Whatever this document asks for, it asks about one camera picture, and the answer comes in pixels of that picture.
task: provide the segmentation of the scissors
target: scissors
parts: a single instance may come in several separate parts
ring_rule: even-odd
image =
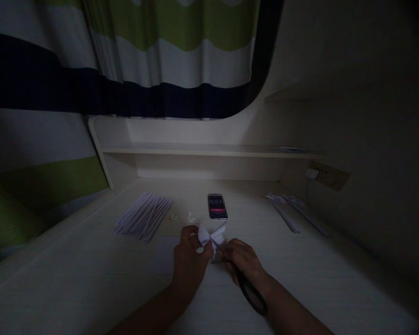
[[[214,242],[214,244],[216,245],[218,250],[222,251],[222,247],[217,242]],[[239,268],[232,261],[229,262],[236,269],[237,281],[247,301],[260,315],[266,316],[268,311],[267,303],[265,302],[262,295],[259,293],[256,287],[254,287],[254,285],[247,279],[247,277],[245,277],[242,271],[239,270]]]

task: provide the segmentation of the phone screen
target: phone screen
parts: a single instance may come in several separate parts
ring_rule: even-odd
[[[227,209],[221,194],[208,194],[208,211],[211,219],[228,219]]]

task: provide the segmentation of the green stripe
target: green stripe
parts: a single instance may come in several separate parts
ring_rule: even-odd
[[[36,214],[108,188],[97,156],[2,172],[0,185]]]
[[[0,249],[27,242],[47,227],[0,187]]]
[[[50,6],[74,6],[85,13],[87,23],[98,33],[121,36],[146,51],[158,39],[183,51],[197,48],[208,39],[217,48],[234,51],[256,35],[259,0],[228,6],[221,0],[196,0],[188,7],[176,0],[36,0]]]

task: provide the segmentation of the hand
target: hand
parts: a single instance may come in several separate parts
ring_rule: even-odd
[[[174,277],[170,288],[175,297],[189,305],[194,298],[206,267],[213,255],[213,245],[208,242],[205,250],[198,254],[196,252],[202,245],[197,235],[199,228],[191,225],[183,227],[180,243],[174,248]]]
[[[267,299],[273,290],[275,280],[265,272],[253,248],[241,240],[232,239],[223,247],[222,254],[225,258],[225,266],[233,282],[239,286],[236,269],[233,266],[234,263],[253,286],[256,287],[262,297]]]

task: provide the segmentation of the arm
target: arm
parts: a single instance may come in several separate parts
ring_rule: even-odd
[[[197,226],[182,229],[180,244],[174,248],[174,277],[171,284],[141,308],[116,325],[108,334],[163,334],[191,304],[206,267],[213,255],[212,243],[207,243],[203,253],[200,248]]]
[[[277,280],[265,272],[255,251],[248,244],[231,240],[223,256],[232,261],[258,289],[268,306],[267,319],[278,334],[332,334]],[[230,262],[225,265],[236,285],[236,271]]]

